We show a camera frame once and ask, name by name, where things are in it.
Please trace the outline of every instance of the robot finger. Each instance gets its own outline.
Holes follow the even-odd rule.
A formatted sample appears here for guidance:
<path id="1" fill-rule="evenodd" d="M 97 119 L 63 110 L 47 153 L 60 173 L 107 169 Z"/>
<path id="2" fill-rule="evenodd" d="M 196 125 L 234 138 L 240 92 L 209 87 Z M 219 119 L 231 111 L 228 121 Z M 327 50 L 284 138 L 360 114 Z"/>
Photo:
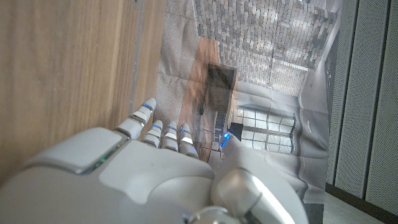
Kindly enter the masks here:
<path id="1" fill-rule="evenodd" d="M 136 112 L 134 112 L 128 119 L 125 119 L 114 130 L 125 134 L 131 139 L 137 139 L 145 124 L 147 124 L 150 116 L 153 114 L 155 108 L 155 99 L 149 98 Z"/>
<path id="2" fill-rule="evenodd" d="M 171 121 L 169 125 L 165 128 L 165 133 L 162 139 L 161 149 L 170 149 L 178 152 L 177 144 L 177 124 Z"/>
<path id="3" fill-rule="evenodd" d="M 193 147 L 191 132 L 187 124 L 182 124 L 179 132 L 179 152 L 190 157 L 199 159 L 196 149 Z"/>
<path id="4" fill-rule="evenodd" d="M 157 148 L 160 143 L 160 135 L 162 134 L 162 129 L 163 123 L 159 120 L 155 121 L 150 130 L 142 139 L 142 142 Z"/>

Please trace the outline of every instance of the window frame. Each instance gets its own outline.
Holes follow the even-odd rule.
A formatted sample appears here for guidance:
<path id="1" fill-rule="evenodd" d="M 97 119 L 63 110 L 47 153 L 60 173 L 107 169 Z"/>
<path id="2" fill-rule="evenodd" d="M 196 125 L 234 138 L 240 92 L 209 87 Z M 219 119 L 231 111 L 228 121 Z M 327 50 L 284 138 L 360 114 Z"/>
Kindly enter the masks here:
<path id="1" fill-rule="evenodd" d="M 284 115 L 284 114 L 277 114 L 277 113 L 273 113 L 273 112 L 270 112 L 270 111 L 255 110 L 255 109 L 252 109 L 252 108 L 245 108 L 245 107 L 242 107 L 242 106 L 239 106 L 239 107 L 237 108 L 237 110 L 243 110 L 242 116 L 238 115 L 238 113 L 236 113 L 236 115 L 235 115 L 235 117 L 242 119 L 242 124 L 243 124 L 243 120 L 244 120 L 244 118 L 245 118 L 245 113 L 244 113 L 244 112 L 245 112 L 245 111 L 254 112 L 254 114 L 255 114 L 255 115 L 254 115 L 254 118 L 251 118 L 251 119 L 254 119 L 254 126 L 256 126 L 256 121 L 257 121 L 257 120 L 259 120 L 259 121 L 264 121 L 263 119 L 257 119 L 257 114 L 256 114 L 256 113 L 262 113 L 262 114 L 266 114 L 266 115 L 267 115 L 266 121 L 265 121 L 266 124 L 267 124 L 267 129 L 264 129 L 264 128 L 256 128 L 256 127 L 251 127 L 251 126 L 246 126 L 246 125 L 244 125 L 244 126 L 243 126 L 243 131 L 250 131 L 250 132 L 253 132 L 253 136 L 252 136 L 252 139 L 242 138 L 242 140 L 251 141 L 251 142 L 252 142 L 252 147 L 253 147 L 255 141 L 256 141 L 256 142 L 263 142 L 263 141 L 254 140 L 254 135 L 255 135 L 255 133 L 262 133 L 262 134 L 266 134 L 266 140 L 265 140 L 265 142 L 263 142 L 263 143 L 265 143 L 265 149 L 262 149 L 262 150 L 268 150 L 268 151 L 270 151 L 270 152 L 278 152 L 278 153 L 285 153 L 285 154 L 294 154 L 294 153 L 295 153 L 295 150 L 294 150 L 295 148 L 294 148 L 293 133 L 294 133 L 295 128 L 296 128 L 296 119 L 295 119 L 295 116 L 294 116 L 294 115 L 293 115 L 293 116 L 287 116 L 287 115 Z M 276 122 L 271 122 L 271 121 L 269 121 L 269 116 L 276 116 L 276 117 L 279 117 L 279 118 L 280 118 L 280 121 L 279 121 L 278 123 L 276 123 Z M 291 126 L 291 130 L 290 130 L 289 133 L 285 133 L 285 132 L 281 132 L 281 131 L 280 131 L 280 126 L 281 126 L 281 125 L 289 126 L 289 125 L 286 125 L 286 124 L 282 124 L 284 118 L 294 121 L 294 122 L 293 122 L 293 126 Z M 272 130 L 270 130 L 270 129 L 269 129 L 269 123 L 279 125 L 279 127 L 278 127 L 279 131 L 272 131 Z M 277 144 L 277 145 L 278 145 L 278 151 L 269 150 L 269 149 L 268 149 L 268 143 L 269 143 L 269 136 L 270 136 L 270 135 L 279 136 L 279 137 L 285 137 L 285 138 L 290 138 L 290 146 L 285 145 L 285 144 L 281 144 L 280 139 L 279 139 L 279 143 Z M 290 147 L 290 148 L 291 148 L 290 152 L 280 151 L 280 147 L 281 147 L 281 146 Z"/>

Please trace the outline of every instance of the blue led light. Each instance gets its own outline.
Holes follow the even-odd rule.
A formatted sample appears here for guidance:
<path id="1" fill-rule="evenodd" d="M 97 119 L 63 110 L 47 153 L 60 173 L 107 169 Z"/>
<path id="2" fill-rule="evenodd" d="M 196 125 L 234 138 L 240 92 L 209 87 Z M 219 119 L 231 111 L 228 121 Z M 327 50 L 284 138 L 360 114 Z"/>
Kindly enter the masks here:
<path id="1" fill-rule="evenodd" d="M 220 144 L 221 147 L 225 146 L 226 141 L 230 138 L 231 136 L 228 133 L 224 134 L 224 142 Z"/>

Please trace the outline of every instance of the wooden wall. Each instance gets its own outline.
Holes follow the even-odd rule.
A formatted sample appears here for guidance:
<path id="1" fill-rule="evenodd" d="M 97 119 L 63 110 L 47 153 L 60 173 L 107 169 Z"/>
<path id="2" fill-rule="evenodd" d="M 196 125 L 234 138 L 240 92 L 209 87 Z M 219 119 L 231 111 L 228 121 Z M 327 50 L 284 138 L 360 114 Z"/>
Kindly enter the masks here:
<path id="1" fill-rule="evenodd" d="M 128 116 L 140 1 L 0 1 L 0 184 L 29 157 Z M 145 0 L 134 107 L 155 96 L 165 1 Z"/>

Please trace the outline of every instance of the window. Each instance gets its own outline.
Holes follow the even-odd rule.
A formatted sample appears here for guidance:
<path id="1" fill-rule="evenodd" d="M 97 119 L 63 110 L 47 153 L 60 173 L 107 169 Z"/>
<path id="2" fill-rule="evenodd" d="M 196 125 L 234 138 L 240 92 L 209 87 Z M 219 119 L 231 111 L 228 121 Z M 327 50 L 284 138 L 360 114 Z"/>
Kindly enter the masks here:
<path id="1" fill-rule="evenodd" d="M 245 146 L 293 153 L 291 133 L 295 124 L 294 117 L 239 108 L 233 122 L 244 125 L 242 143 Z"/>

